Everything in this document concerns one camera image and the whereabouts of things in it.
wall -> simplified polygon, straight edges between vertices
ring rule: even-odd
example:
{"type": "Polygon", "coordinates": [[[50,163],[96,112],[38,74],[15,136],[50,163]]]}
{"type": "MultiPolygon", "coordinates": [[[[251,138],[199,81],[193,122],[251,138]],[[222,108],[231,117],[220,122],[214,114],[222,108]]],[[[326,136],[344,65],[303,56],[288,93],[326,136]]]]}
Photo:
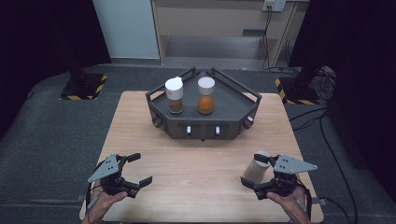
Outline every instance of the wall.
{"type": "Polygon", "coordinates": [[[111,58],[160,58],[150,0],[93,3],[111,58]]]}

black curtain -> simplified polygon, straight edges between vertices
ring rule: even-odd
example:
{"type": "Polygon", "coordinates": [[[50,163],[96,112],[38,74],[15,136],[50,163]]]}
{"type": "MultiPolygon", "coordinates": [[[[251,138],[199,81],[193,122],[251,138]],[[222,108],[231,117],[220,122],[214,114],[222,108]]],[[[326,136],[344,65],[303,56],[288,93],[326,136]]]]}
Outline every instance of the black curtain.
{"type": "Polygon", "coordinates": [[[37,82],[68,71],[67,57],[83,67],[110,63],[92,0],[0,1],[0,138],[37,82]]]}
{"type": "Polygon", "coordinates": [[[395,12],[392,0],[311,0],[290,59],[291,66],[305,66],[319,56],[317,67],[334,70],[335,92],[328,103],[334,123],[345,137],[349,155],[359,152],[394,202],[395,12]],[[330,38],[321,38],[322,34],[330,38]]]}

wooden table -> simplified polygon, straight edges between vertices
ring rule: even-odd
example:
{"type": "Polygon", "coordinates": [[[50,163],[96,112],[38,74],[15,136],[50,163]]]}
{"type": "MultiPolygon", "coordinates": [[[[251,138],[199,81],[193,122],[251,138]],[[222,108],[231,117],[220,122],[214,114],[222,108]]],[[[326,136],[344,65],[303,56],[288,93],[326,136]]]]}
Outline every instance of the wooden table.
{"type": "MultiPolygon", "coordinates": [[[[153,176],[151,185],[135,199],[114,204],[104,220],[125,222],[287,222],[289,217],[270,200],[257,200],[253,190],[242,186],[240,176],[258,150],[302,159],[280,97],[264,93],[253,126],[234,140],[180,140],[170,138],[151,123],[143,91],[126,91],[120,98],[99,161],[111,153],[141,153],[126,163],[127,181],[153,176]]],[[[272,168],[264,181],[274,176],[272,168]]],[[[300,174],[316,193],[308,173],[300,174]]],[[[80,217],[85,214],[85,204],[80,217]]],[[[323,220],[313,205],[312,221],[323,220]]]]}

electrical outlet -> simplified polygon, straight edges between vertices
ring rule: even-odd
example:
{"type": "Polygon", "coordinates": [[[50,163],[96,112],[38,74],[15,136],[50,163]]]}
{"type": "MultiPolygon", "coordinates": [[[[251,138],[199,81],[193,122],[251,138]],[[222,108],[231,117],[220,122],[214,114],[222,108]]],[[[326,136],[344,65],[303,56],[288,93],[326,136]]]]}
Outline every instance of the electrical outlet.
{"type": "Polygon", "coordinates": [[[283,11],[286,5],[286,0],[275,0],[273,11],[283,11]]]}
{"type": "Polygon", "coordinates": [[[262,11],[270,11],[270,8],[274,8],[276,0],[264,0],[262,4],[262,11]]]}
{"type": "Polygon", "coordinates": [[[285,8],[286,0],[264,0],[262,11],[281,12],[285,8]]]}

glass jar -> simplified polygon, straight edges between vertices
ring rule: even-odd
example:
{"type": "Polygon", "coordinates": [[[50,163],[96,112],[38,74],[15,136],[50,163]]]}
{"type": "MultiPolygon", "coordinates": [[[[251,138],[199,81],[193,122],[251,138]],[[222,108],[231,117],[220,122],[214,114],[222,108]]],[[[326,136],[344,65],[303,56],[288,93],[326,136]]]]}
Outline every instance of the glass jar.
{"type": "Polygon", "coordinates": [[[215,110],[215,101],[212,93],[215,90],[215,79],[201,77],[198,80],[198,92],[201,94],[197,109],[201,114],[208,115],[215,110]]]}
{"type": "Polygon", "coordinates": [[[169,99],[169,110],[173,114],[183,111],[183,81],[181,77],[170,78],[165,82],[166,96],[169,99]]]}

